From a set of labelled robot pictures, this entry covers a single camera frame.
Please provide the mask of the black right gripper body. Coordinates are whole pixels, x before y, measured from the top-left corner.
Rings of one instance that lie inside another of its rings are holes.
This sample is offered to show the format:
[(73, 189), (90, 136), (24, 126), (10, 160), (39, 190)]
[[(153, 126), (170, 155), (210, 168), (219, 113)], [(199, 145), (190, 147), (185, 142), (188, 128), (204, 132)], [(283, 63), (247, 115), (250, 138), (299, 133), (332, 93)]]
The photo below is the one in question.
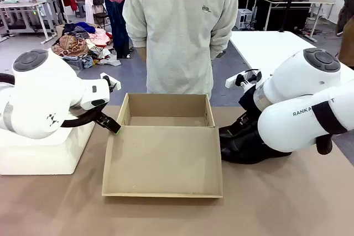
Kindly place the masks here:
[(246, 111), (246, 115), (249, 119), (258, 119), (261, 115), (261, 111), (258, 109), (253, 99), (255, 90), (256, 86), (253, 85), (239, 100), (240, 106)]

